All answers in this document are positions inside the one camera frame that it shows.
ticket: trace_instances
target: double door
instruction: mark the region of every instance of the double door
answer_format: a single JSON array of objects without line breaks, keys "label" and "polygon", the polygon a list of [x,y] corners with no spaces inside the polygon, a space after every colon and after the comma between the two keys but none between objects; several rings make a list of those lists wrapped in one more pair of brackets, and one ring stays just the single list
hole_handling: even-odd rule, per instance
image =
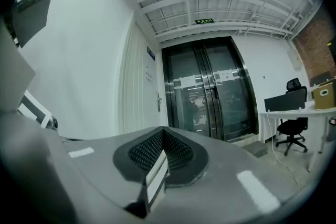
[{"label": "double door", "polygon": [[163,50],[169,125],[230,141],[255,131],[253,91],[230,40]]}]

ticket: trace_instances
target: door lever handle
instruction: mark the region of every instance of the door lever handle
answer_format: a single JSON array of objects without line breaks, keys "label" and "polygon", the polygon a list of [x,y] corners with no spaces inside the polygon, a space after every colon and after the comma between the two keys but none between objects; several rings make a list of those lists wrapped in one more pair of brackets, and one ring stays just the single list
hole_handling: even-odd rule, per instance
[{"label": "door lever handle", "polygon": [[215,98],[218,99],[218,91],[217,91],[217,86],[214,85],[212,87],[210,87],[209,89],[206,89],[207,91],[211,91],[211,90],[214,90],[214,93],[215,93]]},{"label": "door lever handle", "polygon": [[158,112],[161,111],[161,108],[160,108],[161,100],[162,100],[162,98],[160,98],[159,92],[156,92],[156,101],[157,101]]}]

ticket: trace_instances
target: black office chair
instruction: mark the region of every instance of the black office chair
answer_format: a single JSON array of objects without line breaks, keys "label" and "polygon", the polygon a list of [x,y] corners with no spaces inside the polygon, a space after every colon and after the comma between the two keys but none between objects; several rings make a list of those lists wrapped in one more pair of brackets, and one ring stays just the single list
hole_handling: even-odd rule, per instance
[{"label": "black office chair", "polygon": [[[305,86],[301,86],[301,83],[298,78],[288,81],[286,88],[287,88],[286,93],[305,89],[306,90],[305,99],[307,101],[307,88]],[[288,151],[293,143],[303,147],[304,152],[307,152],[308,151],[307,147],[299,142],[299,140],[302,140],[303,142],[306,140],[301,135],[301,133],[303,130],[307,129],[308,129],[308,118],[297,118],[296,120],[287,120],[285,122],[282,122],[281,120],[281,124],[278,126],[278,132],[287,135],[287,139],[276,143],[275,146],[278,147],[279,144],[289,143],[289,146],[287,147],[284,153],[285,156],[287,156]]]}]

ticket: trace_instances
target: brick wall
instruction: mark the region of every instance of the brick wall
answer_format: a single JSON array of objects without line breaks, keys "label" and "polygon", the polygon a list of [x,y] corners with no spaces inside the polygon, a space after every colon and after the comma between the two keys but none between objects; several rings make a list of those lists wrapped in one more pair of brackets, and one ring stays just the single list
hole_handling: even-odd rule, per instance
[{"label": "brick wall", "polygon": [[308,25],[293,39],[309,80],[327,71],[336,76],[336,65],[327,43],[336,35],[335,25],[322,5]]}]

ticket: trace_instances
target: wall sign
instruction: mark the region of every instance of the wall sign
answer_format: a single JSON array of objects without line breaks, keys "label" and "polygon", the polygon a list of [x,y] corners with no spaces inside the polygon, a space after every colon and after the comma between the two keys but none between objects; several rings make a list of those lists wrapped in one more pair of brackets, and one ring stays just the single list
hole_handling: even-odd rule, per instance
[{"label": "wall sign", "polygon": [[213,24],[215,21],[212,19],[202,19],[202,20],[196,20],[195,22],[197,25],[202,25],[202,24]]},{"label": "wall sign", "polygon": [[147,46],[147,52],[153,58],[153,60],[155,61],[155,55],[148,46]]},{"label": "wall sign", "polygon": [[147,71],[146,71],[146,81],[152,83],[153,82],[153,77],[151,74],[149,74]]}]

